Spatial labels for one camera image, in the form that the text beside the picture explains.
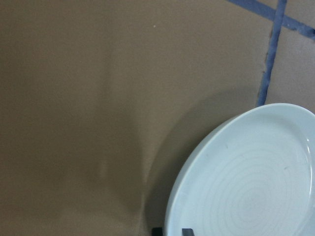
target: black object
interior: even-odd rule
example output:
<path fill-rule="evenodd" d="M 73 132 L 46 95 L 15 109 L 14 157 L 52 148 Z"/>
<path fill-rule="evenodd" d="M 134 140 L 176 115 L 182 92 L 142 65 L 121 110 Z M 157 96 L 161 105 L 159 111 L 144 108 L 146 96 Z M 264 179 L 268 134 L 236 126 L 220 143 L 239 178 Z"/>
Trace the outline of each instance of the black object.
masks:
<path fill-rule="evenodd" d="M 182 229 L 183 236 L 195 236 L 192 229 Z M 152 236 L 163 236 L 163 228 L 153 228 Z"/>

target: white plate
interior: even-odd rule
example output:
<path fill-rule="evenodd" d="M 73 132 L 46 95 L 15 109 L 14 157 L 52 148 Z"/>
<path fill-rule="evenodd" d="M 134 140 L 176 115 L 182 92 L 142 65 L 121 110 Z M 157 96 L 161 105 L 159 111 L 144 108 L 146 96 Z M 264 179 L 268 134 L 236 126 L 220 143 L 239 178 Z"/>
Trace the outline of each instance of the white plate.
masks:
<path fill-rule="evenodd" d="M 292 104 L 225 122 L 193 151 L 173 186 L 164 235 L 315 235 L 315 115 Z"/>

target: tile floor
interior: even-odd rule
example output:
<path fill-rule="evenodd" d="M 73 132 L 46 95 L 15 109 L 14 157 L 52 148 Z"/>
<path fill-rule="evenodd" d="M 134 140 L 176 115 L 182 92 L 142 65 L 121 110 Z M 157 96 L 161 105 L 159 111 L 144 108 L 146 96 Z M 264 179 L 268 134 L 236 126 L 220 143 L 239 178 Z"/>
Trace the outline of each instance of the tile floor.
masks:
<path fill-rule="evenodd" d="M 4 0 L 0 26 L 0 232 L 143 236 L 198 142 L 255 107 L 273 22 L 226 0 Z M 314 46 L 282 27 L 267 103 L 315 112 Z"/>

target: beige tile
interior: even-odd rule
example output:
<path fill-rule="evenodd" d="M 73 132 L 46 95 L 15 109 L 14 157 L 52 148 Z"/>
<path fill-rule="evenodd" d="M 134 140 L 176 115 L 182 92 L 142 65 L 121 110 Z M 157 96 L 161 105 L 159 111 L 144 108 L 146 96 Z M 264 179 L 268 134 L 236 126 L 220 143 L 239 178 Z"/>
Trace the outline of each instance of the beige tile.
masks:
<path fill-rule="evenodd" d="M 251 109 L 272 22 L 227 1 L 0 3 L 0 232 L 148 235 Z"/>
<path fill-rule="evenodd" d="M 293 103 L 315 112 L 314 55 L 314 41 L 282 29 L 267 103 Z"/>
<path fill-rule="evenodd" d="M 315 1 L 288 0 L 285 14 L 308 26 L 315 28 Z"/>
<path fill-rule="evenodd" d="M 259 2 L 272 7 L 273 9 L 277 8 L 278 0 L 258 0 Z"/>

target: white ceramic dish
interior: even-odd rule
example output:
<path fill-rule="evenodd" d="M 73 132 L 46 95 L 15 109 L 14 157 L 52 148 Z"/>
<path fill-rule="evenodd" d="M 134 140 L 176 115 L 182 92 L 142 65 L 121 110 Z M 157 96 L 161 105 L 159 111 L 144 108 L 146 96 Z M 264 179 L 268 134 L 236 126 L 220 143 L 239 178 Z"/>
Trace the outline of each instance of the white ceramic dish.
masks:
<path fill-rule="evenodd" d="M 315 115 L 270 104 L 212 131 L 173 186 L 165 236 L 313 236 Z"/>

